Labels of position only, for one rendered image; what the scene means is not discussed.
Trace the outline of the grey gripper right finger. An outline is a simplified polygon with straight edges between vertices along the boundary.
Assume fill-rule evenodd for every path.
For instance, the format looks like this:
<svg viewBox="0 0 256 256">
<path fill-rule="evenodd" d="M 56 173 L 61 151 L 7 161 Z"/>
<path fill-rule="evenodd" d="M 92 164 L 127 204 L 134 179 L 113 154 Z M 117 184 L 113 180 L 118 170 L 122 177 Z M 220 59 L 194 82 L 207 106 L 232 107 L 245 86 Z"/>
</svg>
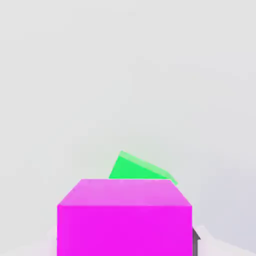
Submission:
<svg viewBox="0 0 256 256">
<path fill-rule="evenodd" d="M 196 226 L 198 256 L 243 256 L 243 250 L 215 239 L 204 226 Z"/>
</svg>

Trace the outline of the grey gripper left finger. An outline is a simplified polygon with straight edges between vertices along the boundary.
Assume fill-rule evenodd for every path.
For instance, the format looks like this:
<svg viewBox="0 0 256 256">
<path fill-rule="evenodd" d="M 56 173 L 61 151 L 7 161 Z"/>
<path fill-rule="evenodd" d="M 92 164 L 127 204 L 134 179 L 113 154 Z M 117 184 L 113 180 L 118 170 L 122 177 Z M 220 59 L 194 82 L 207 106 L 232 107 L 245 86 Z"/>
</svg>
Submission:
<svg viewBox="0 0 256 256">
<path fill-rule="evenodd" d="M 57 226 L 52 227 L 44 240 L 32 246 L 29 256 L 57 256 Z"/>
</svg>

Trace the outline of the small magenta cube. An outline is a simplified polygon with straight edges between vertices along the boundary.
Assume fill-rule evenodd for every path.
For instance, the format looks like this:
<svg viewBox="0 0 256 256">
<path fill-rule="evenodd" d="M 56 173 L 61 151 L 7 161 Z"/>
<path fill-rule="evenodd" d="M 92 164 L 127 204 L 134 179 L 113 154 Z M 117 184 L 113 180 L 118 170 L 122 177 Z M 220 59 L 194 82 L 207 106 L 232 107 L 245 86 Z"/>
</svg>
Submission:
<svg viewBox="0 0 256 256">
<path fill-rule="evenodd" d="M 57 206 L 57 256 L 193 256 L 192 205 L 168 179 L 82 179 Z"/>
</svg>

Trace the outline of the small green cube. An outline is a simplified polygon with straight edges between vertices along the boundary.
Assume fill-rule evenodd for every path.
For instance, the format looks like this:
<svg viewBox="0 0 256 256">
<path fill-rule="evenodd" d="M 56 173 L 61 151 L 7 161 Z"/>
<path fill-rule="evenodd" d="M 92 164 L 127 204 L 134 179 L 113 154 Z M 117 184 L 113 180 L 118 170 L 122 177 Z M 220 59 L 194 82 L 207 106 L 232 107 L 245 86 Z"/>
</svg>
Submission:
<svg viewBox="0 0 256 256">
<path fill-rule="evenodd" d="M 120 151 L 109 175 L 110 179 L 164 179 L 171 180 L 176 186 L 178 182 L 166 170 L 148 163 L 125 151 Z"/>
</svg>

